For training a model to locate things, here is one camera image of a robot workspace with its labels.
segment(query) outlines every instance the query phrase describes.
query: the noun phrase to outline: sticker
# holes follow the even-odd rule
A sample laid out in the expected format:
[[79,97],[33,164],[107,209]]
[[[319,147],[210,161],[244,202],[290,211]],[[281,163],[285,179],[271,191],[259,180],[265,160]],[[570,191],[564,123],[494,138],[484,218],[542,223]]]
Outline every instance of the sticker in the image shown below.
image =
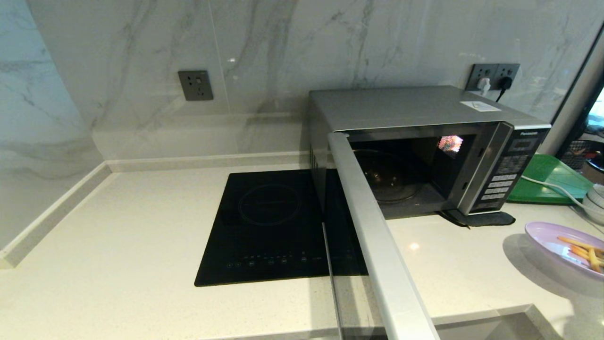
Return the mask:
[[490,106],[487,103],[483,103],[483,102],[460,102],[464,105],[467,105],[473,109],[475,109],[476,111],[480,111],[480,112],[493,112],[493,111],[501,111],[500,109],[494,107],[494,106]]

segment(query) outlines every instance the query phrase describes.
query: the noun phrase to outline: electrical socket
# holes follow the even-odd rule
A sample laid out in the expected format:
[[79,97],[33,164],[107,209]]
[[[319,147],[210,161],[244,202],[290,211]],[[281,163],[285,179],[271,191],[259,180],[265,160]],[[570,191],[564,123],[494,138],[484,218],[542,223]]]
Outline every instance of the electrical socket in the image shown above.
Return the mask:
[[514,80],[519,69],[520,64],[499,64],[494,76],[491,78],[491,90],[501,90],[499,86],[501,79],[510,77]]
[[208,71],[178,71],[186,100],[212,100],[212,86]]
[[493,89],[493,77],[499,64],[474,64],[470,77],[467,79],[466,91],[480,91],[478,81],[487,77],[491,79],[491,90]]

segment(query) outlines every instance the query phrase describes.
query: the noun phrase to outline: baseboard trim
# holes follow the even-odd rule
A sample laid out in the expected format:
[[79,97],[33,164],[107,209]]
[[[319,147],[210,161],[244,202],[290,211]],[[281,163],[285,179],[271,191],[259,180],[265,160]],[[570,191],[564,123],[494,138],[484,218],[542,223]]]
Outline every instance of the baseboard trim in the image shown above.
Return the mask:
[[108,160],[112,172],[163,171],[230,166],[306,164],[308,151],[272,152],[266,154],[217,155],[161,159]]
[[16,267],[68,213],[70,213],[102,181],[111,175],[106,162],[84,176],[70,190],[38,216],[11,243],[0,250],[0,269]]

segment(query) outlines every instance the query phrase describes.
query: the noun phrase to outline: microwave oven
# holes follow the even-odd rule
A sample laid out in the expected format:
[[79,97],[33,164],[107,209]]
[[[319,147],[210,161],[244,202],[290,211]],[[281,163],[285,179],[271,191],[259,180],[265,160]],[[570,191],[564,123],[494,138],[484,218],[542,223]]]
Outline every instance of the microwave oven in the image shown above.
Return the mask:
[[311,91],[308,116],[341,338],[372,317],[351,308],[357,275],[372,336],[438,339],[386,220],[499,211],[551,125],[450,86]]

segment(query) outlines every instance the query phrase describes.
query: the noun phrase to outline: open microwave door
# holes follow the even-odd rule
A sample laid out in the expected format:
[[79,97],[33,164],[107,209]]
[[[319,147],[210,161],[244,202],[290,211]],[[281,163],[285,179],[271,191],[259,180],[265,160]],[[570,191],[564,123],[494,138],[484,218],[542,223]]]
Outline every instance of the open microwave door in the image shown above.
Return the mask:
[[439,339],[347,136],[328,140],[325,228],[342,339]]

